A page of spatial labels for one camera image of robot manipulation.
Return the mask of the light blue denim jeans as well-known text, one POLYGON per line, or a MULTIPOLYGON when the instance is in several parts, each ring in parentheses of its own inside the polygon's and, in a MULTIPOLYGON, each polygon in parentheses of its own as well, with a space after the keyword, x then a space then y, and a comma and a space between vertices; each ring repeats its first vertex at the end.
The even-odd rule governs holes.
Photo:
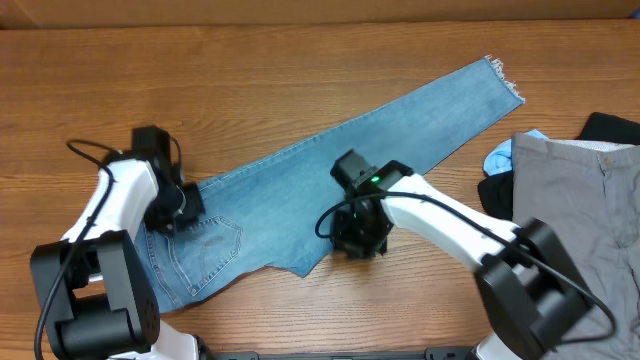
POLYGON ((214 295, 262 267, 308 275, 330 251, 323 213, 343 198, 332 178, 348 151, 426 173, 521 106, 499 60, 483 58, 368 113, 203 180, 204 213, 182 230, 140 229, 135 247, 161 312, 214 295))

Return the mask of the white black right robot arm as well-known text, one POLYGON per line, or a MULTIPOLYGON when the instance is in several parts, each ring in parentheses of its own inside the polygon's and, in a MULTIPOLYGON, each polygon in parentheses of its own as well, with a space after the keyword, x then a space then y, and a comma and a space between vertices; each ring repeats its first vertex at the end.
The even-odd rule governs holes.
POLYGON ((590 310, 588 287, 553 229, 522 226, 479 213, 432 187, 397 161, 381 168, 350 150, 331 176, 345 199, 329 231, 351 258, 387 250, 393 227, 412 231, 458 259, 473 274, 492 334, 477 359, 540 359, 590 310))

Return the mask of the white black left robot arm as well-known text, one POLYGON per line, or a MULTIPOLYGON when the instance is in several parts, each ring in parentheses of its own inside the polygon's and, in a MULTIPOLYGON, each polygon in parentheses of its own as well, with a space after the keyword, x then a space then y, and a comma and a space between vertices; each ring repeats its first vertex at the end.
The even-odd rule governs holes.
POLYGON ((59 241, 34 249, 36 358, 44 339, 59 359, 212 358, 201 338, 161 320, 134 246, 140 226, 172 235, 205 211, 181 158, 171 156, 178 147, 157 126, 133 129, 130 149, 109 148, 94 162, 98 185, 77 222, 59 241))

